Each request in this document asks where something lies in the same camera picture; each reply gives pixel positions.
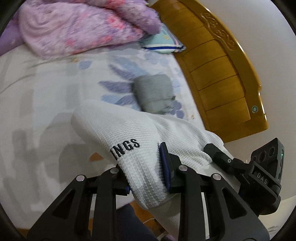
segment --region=round emblem on headboard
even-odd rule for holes
[[[254,105],[252,107],[252,113],[257,113],[257,112],[258,112],[258,107]]]

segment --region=blue gripper pad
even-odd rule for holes
[[[170,191],[171,172],[170,172],[169,162],[171,162],[171,159],[170,159],[170,154],[168,153],[168,149],[166,147],[165,142],[162,142],[160,144],[159,152],[160,152],[160,158],[161,158],[161,166],[163,169],[163,179],[164,179],[167,190]]]

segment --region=wooden headboard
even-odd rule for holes
[[[224,142],[266,130],[258,77],[217,18],[195,0],[159,0],[152,8],[186,46],[175,58],[205,128]]]

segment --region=mattress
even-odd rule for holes
[[[97,176],[113,166],[89,161],[92,153],[70,124],[75,107],[97,99],[140,110],[131,79],[158,73],[173,83],[170,115],[204,129],[172,55],[131,44],[41,60],[21,45],[0,57],[0,202],[15,226],[30,228],[77,175]],[[118,197],[117,207],[132,200]]]

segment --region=silver screw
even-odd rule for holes
[[[112,169],[110,170],[110,172],[111,172],[112,174],[116,174],[116,173],[119,172],[119,170],[118,170],[117,168],[112,168]]]
[[[76,181],[82,182],[84,180],[84,178],[85,177],[83,175],[79,175],[79,176],[76,177]]]
[[[185,171],[187,171],[187,169],[188,169],[188,167],[186,167],[185,165],[180,165],[179,166],[179,170],[180,171],[184,171],[185,172]]]
[[[214,178],[215,180],[219,181],[219,180],[221,180],[222,177],[221,177],[220,174],[215,173],[215,174],[213,175],[213,178]]]

